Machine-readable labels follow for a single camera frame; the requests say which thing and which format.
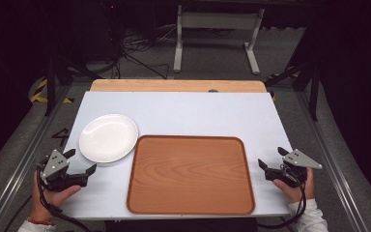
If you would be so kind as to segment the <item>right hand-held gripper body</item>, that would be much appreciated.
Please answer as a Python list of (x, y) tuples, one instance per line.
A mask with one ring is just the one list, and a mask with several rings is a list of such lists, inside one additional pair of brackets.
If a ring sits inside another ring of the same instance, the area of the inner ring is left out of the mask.
[(265, 172), (265, 179), (268, 181), (278, 179), (289, 187), (296, 188), (307, 180), (307, 167), (323, 168), (320, 163), (296, 149), (282, 157), (282, 164), (278, 169), (269, 168), (269, 171)]

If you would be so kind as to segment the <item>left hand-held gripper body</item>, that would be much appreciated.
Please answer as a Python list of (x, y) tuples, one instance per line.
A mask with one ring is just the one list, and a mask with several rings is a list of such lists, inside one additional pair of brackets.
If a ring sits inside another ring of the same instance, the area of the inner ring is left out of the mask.
[(41, 169), (38, 173), (38, 180), (45, 189), (49, 191), (63, 191), (72, 186), (86, 187), (88, 177), (81, 174), (68, 174), (69, 160), (58, 150), (53, 150), (40, 163)]

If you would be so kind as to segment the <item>person's right hand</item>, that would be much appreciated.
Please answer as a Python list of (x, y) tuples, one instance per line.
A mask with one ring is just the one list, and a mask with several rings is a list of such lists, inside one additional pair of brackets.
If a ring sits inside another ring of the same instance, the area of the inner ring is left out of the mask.
[[(302, 199), (302, 192), (300, 188), (291, 188), (286, 185), (281, 180), (275, 179), (273, 183), (282, 191), (284, 192), (291, 204), (300, 202)], [(308, 167), (307, 168), (307, 180), (304, 186), (305, 198), (306, 199), (314, 199), (315, 198), (315, 187), (314, 187), (314, 176), (313, 170)]]

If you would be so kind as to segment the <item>white round plate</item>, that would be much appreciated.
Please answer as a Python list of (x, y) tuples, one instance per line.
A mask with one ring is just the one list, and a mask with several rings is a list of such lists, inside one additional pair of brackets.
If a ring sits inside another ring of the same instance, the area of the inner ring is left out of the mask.
[(79, 150), (91, 161), (109, 163), (126, 156), (138, 138), (136, 124), (125, 115), (107, 114), (90, 122), (79, 136)]

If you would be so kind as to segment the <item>yellow black floor tape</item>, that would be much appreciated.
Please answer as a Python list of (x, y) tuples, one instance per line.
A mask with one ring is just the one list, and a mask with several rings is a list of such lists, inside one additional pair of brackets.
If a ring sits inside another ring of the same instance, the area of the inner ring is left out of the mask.
[(43, 89), (46, 87), (46, 85), (47, 85), (47, 79), (46, 78), (43, 78), (39, 82), (39, 84), (38, 84), (35, 92), (33, 93), (32, 97), (30, 98), (30, 101), (31, 102), (48, 103), (48, 98), (42, 96)]

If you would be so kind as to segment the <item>black tripod stand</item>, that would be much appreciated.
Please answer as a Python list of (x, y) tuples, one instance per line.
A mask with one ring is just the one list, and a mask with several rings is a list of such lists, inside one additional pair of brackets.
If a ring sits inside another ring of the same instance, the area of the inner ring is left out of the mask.
[(292, 88), (295, 91), (303, 92), (307, 85), (310, 85), (310, 97), (308, 103), (308, 110), (311, 118), (317, 121), (317, 99), (319, 92), (320, 83), (320, 71), (319, 71), (320, 61), (318, 59), (313, 59), (311, 61), (305, 61), (294, 65), (293, 67), (287, 68), (284, 72), (280, 74), (272, 74), (271, 77), (264, 82), (266, 87), (271, 87), (283, 79), (293, 76), (295, 73), (298, 77), (292, 84)]
[(62, 85), (71, 85), (72, 78), (71, 72), (68, 67), (72, 67), (75, 70), (83, 73), (92, 79), (101, 79), (101, 76), (90, 72), (87, 68), (77, 65), (72, 60), (66, 58), (60, 51), (57, 45), (50, 45), (47, 48), (47, 64), (46, 64), (46, 79), (47, 79), (47, 104), (45, 115), (49, 116), (57, 104), (56, 100), (56, 89), (55, 89), (55, 78), (58, 78)]

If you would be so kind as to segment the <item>brown wooden tray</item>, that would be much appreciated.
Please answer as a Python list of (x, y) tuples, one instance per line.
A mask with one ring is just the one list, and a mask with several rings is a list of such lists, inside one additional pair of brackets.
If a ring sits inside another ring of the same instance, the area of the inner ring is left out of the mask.
[(141, 136), (127, 206), (139, 215), (252, 214), (255, 199), (243, 142), (227, 136)]

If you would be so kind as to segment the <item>light wooden table board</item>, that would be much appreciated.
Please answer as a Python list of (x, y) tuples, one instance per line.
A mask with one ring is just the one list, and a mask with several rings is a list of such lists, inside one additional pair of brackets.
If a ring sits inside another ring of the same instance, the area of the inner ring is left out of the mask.
[(95, 92), (267, 92), (262, 81), (174, 79), (97, 79), (92, 83), (90, 90)]

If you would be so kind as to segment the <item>aluminium floor rail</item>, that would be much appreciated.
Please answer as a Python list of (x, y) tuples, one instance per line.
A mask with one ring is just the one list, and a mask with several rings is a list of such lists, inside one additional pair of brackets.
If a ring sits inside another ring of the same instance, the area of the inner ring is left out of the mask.
[(61, 86), (55, 93), (56, 103), (45, 116), (42, 105), (33, 104), (15, 132), (0, 152), (0, 224), (14, 201), (24, 178), (35, 163), (36, 154), (44, 135), (54, 120), (61, 101), (67, 96), (70, 86)]
[(369, 232), (368, 228), (363, 220), (357, 203), (354, 200), (353, 193), (349, 187), (349, 184), (340, 169), (335, 157), (330, 152), (328, 143), (324, 137), (321, 127), (317, 121), (313, 119), (309, 112), (308, 100), (303, 92), (296, 92), (296, 96), (301, 108), (301, 111), (306, 117), (306, 120), (313, 131), (318, 144), (322, 150), (322, 160), (325, 163), (325, 169), (333, 182), (334, 188), (338, 194), (340, 202), (346, 212), (346, 215), (353, 227), (354, 232)]

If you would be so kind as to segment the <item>white metal stand frame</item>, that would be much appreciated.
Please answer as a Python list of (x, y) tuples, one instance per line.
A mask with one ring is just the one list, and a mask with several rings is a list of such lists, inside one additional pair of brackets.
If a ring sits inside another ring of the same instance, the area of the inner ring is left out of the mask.
[(243, 44), (246, 57), (254, 75), (260, 69), (253, 51), (260, 26), (264, 17), (264, 9), (255, 14), (227, 14), (227, 13), (193, 13), (185, 12), (183, 6), (178, 6), (177, 13), (177, 43), (174, 55), (173, 71), (179, 73), (182, 69), (183, 58), (183, 29), (233, 29), (251, 30), (252, 36), (248, 43)]

